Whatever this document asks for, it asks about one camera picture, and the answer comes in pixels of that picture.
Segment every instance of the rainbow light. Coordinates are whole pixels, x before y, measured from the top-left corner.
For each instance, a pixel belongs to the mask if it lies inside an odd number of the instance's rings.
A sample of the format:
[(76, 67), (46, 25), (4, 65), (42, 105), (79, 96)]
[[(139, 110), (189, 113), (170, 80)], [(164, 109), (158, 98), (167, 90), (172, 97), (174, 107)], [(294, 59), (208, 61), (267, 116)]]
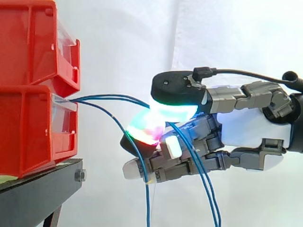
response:
[(165, 121), (161, 116), (145, 109), (133, 118), (126, 131), (136, 140), (148, 145), (157, 145), (164, 129)]
[(150, 109), (158, 113), (166, 122), (186, 122), (197, 112), (197, 105), (165, 105), (158, 103), (152, 97), (150, 99)]

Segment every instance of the white backdrop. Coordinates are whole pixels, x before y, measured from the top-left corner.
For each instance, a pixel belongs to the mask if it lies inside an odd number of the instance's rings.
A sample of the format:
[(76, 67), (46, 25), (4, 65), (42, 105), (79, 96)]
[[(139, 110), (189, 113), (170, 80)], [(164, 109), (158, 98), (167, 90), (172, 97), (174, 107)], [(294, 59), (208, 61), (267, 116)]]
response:
[[(278, 78), (286, 70), (303, 73), (300, 1), (263, 2), (57, 0), (61, 21), (81, 41), (82, 87), (75, 96), (120, 93), (148, 101), (152, 77), (171, 68), (236, 68)], [(226, 81), (216, 77), (206, 84)], [(124, 126), (140, 109), (100, 104)], [(91, 107), (80, 106), (79, 121), (78, 157), (88, 178), (64, 203), (59, 226), (145, 226), (144, 185), (123, 177), (122, 166), (133, 157), (119, 146), (121, 131)], [(287, 154), (264, 173), (210, 173), (223, 227), (302, 226), (302, 163), (302, 155)], [(152, 226), (213, 226), (198, 176), (156, 185)]]

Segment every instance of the red plastic bin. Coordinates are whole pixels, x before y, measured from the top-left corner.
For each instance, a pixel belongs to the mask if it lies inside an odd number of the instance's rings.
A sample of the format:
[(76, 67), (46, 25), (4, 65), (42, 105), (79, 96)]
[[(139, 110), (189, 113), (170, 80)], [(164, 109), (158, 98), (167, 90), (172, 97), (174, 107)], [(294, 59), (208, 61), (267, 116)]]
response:
[(61, 97), (80, 90), (80, 42), (54, 1), (0, 0), (0, 44), (0, 85), (47, 85)]
[(0, 175), (41, 172), (77, 154), (78, 105), (47, 86), (0, 86)]

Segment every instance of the blue wire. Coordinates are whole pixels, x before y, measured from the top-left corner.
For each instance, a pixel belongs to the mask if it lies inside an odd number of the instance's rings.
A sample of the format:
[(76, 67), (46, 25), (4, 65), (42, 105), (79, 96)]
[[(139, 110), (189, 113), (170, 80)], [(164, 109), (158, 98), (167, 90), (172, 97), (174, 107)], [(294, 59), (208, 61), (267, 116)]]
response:
[(212, 199), (211, 199), (209, 190), (208, 190), (208, 188), (207, 188), (206, 181), (205, 181), (205, 179), (204, 179), (204, 177), (203, 177), (203, 173), (206, 175), (207, 172), (206, 172), (206, 170), (205, 170), (205, 168), (204, 168), (204, 165), (203, 165), (203, 163), (202, 163), (202, 161), (201, 161), (201, 158), (200, 158), (200, 156), (197, 154), (197, 152), (194, 151), (193, 146), (192, 146), (191, 143), (188, 141), (188, 139), (184, 136), (184, 134), (182, 133), (182, 131), (181, 131), (175, 124), (170, 123), (170, 125), (171, 125), (171, 127), (179, 134), (179, 136), (181, 137), (181, 139), (184, 141), (184, 143), (185, 143), (185, 145), (186, 145), (186, 147), (187, 147), (187, 149), (188, 149), (188, 151), (189, 151), (191, 157), (193, 158), (193, 161), (194, 161), (194, 163), (195, 163), (195, 165), (196, 165), (196, 167), (197, 167), (197, 169), (198, 169), (198, 172), (199, 172), (199, 174), (200, 174), (200, 176), (201, 176), (201, 179), (202, 179), (202, 182), (203, 182), (203, 186), (205, 187), (205, 191), (206, 191), (206, 194), (207, 194), (207, 197), (208, 197), (208, 200), (209, 200), (209, 205), (210, 205), (211, 210), (212, 210), (212, 215), (213, 215), (213, 219), (214, 219), (214, 224), (215, 224), (216, 227), (218, 227), (217, 218), (216, 218), (216, 215), (215, 215), (215, 212), (214, 212), (213, 201), (212, 201)]
[[(149, 105), (147, 103), (141, 101), (140, 99), (137, 99), (137, 98), (134, 98), (134, 97), (131, 97), (131, 96), (125, 96), (125, 95), (94, 95), (94, 96), (84, 96), (84, 97), (81, 97), (81, 98), (78, 98), (78, 99), (74, 99), (74, 100), (75, 101), (76, 100), (122, 100), (122, 101), (128, 101), (128, 102), (131, 102), (131, 103), (134, 103), (134, 104), (141, 105), (141, 106), (149, 108)], [(206, 191), (207, 197), (208, 197), (209, 202), (210, 202), (210, 206), (211, 206), (211, 210), (212, 210), (215, 226), (218, 227), (216, 216), (215, 216), (215, 213), (214, 213), (213, 202), (212, 202), (212, 200), (210, 198), (210, 193), (209, 193), (209, 190), (207, 188), (205, 179), (203, 178), (202, 171), (204, 172), (204, 174), (206, 176), (206, 179), (207, 179), (207, 181), (209, 183), (210, 189), (211, 189), (212, 198), (213, 198), (214, 205), (215, 205), (215, 208), (216, 208), (216, 211), (217, 211), (217, 215), (218, 215), (218, 219), (219, 219), (219, 227), (221, 227), (221, 215), (220, 215), (219, 207), (218, 207), (218, 204), (217, 204), (217, 201), (216, 201), (216, 198), (215, 198), (214, 188), (213, 188), (211, 180), (210, 180), (210, 178), (209, 178), (209, 176), (207, 174), (207, 171), (206, 171), (206, 169), (205, 169), (205, 167), (204, 167), (204, 165), (202, 163), (202, 160), (201, 160), (200, 156), (195, 151), (195, 149), (194, 149), (193, 145), (190, 143), (190, 141), (184, 136), (184, 134), (182, 133), (182, 131), (175, 124), (173, 124), (173, 123), (169, 123), (169, 124), (177, 132), (177, 134), (179, 134), (179, 136), (181, 137), (181, 139), (184, 141), (187, 149), (189, 150), (189, 152), (190, 152), (190, 154), (191, 154), (191, 156), (193, 158), (193, 161), (194, 161), (194, 163), (195, 163), (195, 165), (196, 165), (196, 167), (197, 167), (197, 169), (199, 171), (199, 174), (201, 176), (203, 185), (205, 187), (205, 191)]]
[[(194, 150), (194, 153), (195, 153), (195, 156), (197, 157), (197, 159), (198, 159), (198, 161), (199, 161), (199, 163), (200, 163), (200, 165), (202, 167), (203, 172), (206, 173), (207, 171), (206, 171), (206, 169), (205, 169), (205, 167), (204, 167), (204, 165), (202, 163), (202, 160), (201, 160), (200, 156), (198, 155), (198, 153), (195, 150)], [(210, 187), (210, 191), (212, 193), (212, 197), (213, 197), (213, 201), (214, 201), (214, 206), (215, 206), (216, 211), (217, 211), (217, 215), (218, 215), (218, 219), (219, 219), (219, 227), (221, 227), (221, 224), (222, 224), (221, 214), (220, 214), (219, 206), (218, 206), (218, 203), (217, 203), (217, 200), (216, 200), (216, 196), (215, 196), (215, 193), (214, 193), (213, 184), (212, 184), (212, 182), (211, 182), (208, 174), (205, 174), (205, 176), (206, 176), (206, 179), (208, 181), (208, 184), (209, 184), (209, 187)]]
[(88, 100), (119, 100), (119, 101), (127, 101), (127, 102), (130, 102), (130, 103), (134, 103), (134, 104), (137, 104), (137, 105), (141, 105), (143, 107), (146, 107), (146, 105), (143, 105), (137, 101), (134, 101), (134, 100), (130, 100), (128, 98), (116, 98), (116, 97), (113, 97), (113, 98), (106, 98), (106, 97), (81, 97), (81, 98), (75, 98), (75, 99), (72, 99), (70, 100), (71, 102), (77, 102), (78, 100), (80, 101), (88, 101)]
[(117, 123), (117, 125), (119, 126), (119, 128), (121, 129), (121, 131), (124, 133), (124, 135), (127, 137), (127, 139), (130, 141), (130, 143), (132, 144), (133, 148), (136, 150), (137, 155), (139, 157), (140, 163), (142, 165), (143, 168), (143, 174), (144, 174), (144, 181), (145, 181), (145, 189), (146, 189), (146, 223), (147, 223), (147, 227), (150, 227), (150, 191), (149, 191), (149, 187), (148, 187), (148, 177), (147, 177), (147, 171), (146, 171), (146, 167), (145, 167), (145, 163), (143, 161), (143, 158), (141, 156), (140, 151), (138, 150), (137, 146), (135, 145), (135, 143), (133, 142), (133, 140), (130, 138), (130, 136), (128, 135), (128, 133), (125, 131), (125, 129), (123, 128), (123, 126), (121, 125), (121, 123), (118, 121), (118, 119), (116, 119), (116, 117), (114, 117), (109, 111), (107, 111), (106, 109), (102, 108), (101, 106), (92, 104), (92, 103), (87, 103), (78, 99), (74, 99), (74, 102), (77, 103), (81, 103), (81, 104), (85, 104), (85, 105), (90, 105), (92, 107), (95, 107), (99, 110), (102, 110), (103, 112), (105, 112), (108, 116), (110, 116), (112, 119), (114, 119), (114, 121)]

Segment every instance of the cable connector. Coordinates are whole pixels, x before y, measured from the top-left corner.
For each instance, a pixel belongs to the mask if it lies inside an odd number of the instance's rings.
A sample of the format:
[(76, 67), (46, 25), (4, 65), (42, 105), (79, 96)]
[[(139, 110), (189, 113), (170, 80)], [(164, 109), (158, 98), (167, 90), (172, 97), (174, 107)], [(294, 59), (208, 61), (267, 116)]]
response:
[(209, 68), (209, 67), (194, 68), (193, 79), (195, 81), (201, 82), (202, 79), (204, 78), (208, 78), (216, 75), (215, 70), (216, 68)]

